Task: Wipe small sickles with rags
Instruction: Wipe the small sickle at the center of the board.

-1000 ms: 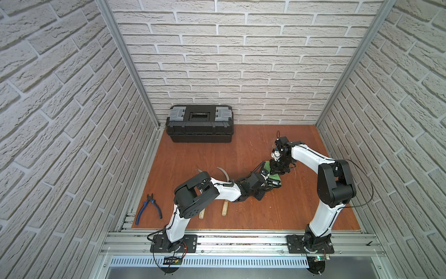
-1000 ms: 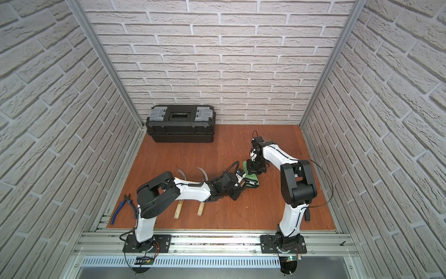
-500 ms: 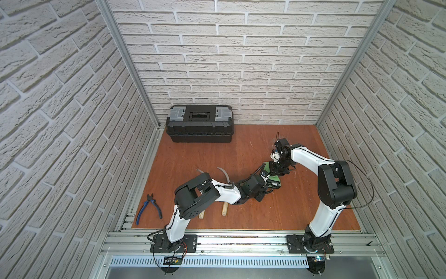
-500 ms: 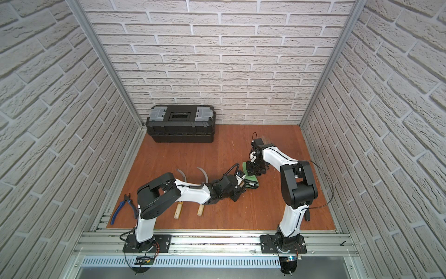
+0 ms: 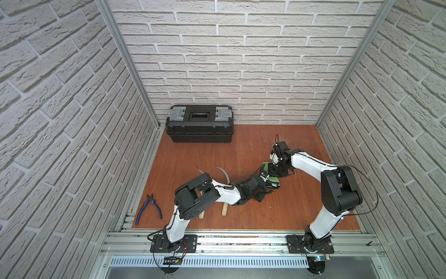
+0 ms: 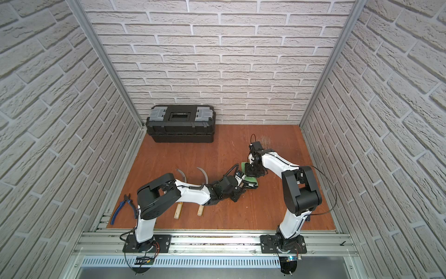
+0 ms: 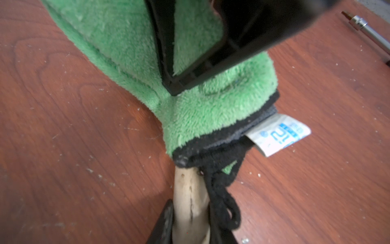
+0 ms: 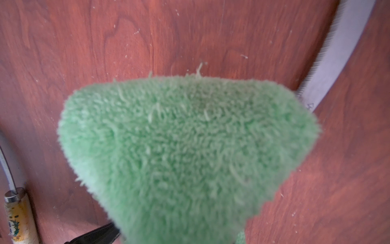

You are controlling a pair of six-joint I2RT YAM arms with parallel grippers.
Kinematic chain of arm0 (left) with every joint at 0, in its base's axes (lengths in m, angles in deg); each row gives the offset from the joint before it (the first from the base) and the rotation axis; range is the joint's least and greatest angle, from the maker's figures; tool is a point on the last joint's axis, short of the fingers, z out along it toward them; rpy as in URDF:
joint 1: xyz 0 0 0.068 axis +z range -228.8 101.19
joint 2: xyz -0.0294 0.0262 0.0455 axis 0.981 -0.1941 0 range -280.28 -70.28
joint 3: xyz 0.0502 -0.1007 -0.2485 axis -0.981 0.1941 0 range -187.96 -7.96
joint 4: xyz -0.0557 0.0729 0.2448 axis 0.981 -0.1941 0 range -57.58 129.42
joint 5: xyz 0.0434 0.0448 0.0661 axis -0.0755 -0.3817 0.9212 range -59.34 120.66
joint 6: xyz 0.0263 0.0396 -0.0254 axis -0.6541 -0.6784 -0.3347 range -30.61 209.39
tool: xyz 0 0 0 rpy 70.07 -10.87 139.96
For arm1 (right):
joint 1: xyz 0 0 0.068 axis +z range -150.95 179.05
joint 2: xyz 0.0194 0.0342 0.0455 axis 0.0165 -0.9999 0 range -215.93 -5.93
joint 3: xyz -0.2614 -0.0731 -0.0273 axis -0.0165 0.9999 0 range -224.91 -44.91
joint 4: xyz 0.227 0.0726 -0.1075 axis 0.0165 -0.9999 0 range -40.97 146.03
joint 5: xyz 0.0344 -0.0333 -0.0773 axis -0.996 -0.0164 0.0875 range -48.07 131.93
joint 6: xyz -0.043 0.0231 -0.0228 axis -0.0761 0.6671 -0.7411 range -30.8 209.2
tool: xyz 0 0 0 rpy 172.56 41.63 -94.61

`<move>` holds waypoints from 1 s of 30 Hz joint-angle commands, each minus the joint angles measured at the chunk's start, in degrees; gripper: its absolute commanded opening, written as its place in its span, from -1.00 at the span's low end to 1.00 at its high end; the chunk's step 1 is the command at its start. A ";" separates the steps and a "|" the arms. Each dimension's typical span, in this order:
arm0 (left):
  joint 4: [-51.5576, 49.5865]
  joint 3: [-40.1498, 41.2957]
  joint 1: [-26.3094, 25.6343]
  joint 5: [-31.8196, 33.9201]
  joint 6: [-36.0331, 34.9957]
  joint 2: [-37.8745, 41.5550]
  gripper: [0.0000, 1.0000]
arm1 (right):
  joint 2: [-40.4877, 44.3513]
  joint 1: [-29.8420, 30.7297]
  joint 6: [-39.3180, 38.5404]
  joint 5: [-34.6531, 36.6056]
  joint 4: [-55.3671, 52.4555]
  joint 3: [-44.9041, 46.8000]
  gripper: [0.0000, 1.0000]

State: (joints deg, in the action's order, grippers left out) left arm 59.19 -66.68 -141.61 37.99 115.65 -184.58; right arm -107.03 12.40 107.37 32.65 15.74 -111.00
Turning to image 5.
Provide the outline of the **green rag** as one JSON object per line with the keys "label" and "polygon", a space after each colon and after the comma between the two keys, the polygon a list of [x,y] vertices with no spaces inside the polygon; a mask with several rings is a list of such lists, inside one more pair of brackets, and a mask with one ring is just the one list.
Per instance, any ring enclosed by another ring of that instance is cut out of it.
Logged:
{"label": "green rag", "polygon": [[262,164],[262,169],[260,173],[260,177],[265,181],[266,187],[269,189],[279,189],[280,188],[280,182],[277,177],[273,177],[270,175],[268,167],[270,163],[264,162]]}

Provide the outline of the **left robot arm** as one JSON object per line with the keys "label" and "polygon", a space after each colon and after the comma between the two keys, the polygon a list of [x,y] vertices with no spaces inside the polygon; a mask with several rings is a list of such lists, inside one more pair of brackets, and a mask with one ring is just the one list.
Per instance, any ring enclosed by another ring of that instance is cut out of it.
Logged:
{"label": "left robot arm", "polygon": [[175,244],[184,238],[189,222],[212,204],[241,206],[252,199],[261,202],[272,191],[261,176],[253,176],[238,184],[221,184],[203,173],[175,190],[173,216],[164,234]]}

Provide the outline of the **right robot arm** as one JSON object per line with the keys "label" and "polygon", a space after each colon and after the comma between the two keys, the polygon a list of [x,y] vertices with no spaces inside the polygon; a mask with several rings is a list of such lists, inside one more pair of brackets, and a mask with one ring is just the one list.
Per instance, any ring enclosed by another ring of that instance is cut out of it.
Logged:
{"label": "right robot arm", "polygon": [[270,159],[271,177],[286,177],[288,171],[299,169],[321,183],[322,208],[300,242],[309,251],[327,245],[341,219],[363,201],[351,167],[331,165],[300,149],[291,150],[284,141],[273,146]]}

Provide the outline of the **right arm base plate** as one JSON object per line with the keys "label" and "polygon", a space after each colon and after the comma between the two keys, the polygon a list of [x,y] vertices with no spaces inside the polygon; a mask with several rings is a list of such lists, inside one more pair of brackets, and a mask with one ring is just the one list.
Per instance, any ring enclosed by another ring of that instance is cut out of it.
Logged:
{"label": "right arm base plate", "polygon": [[335,252],[331,236],[314,238],[309,234],[286,236],[287,247],[290,254],[333,254]]}

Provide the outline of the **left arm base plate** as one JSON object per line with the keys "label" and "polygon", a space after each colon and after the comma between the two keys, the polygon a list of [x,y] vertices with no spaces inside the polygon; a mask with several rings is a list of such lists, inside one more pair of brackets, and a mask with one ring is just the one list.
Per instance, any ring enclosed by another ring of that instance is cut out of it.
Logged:
{"label": "left arm base plate", "polygon": [[186,234],[177,242],[170,242],[165,235],[156,235],[153,238],[151,253],[195,253],[197,247],[197,235]]}

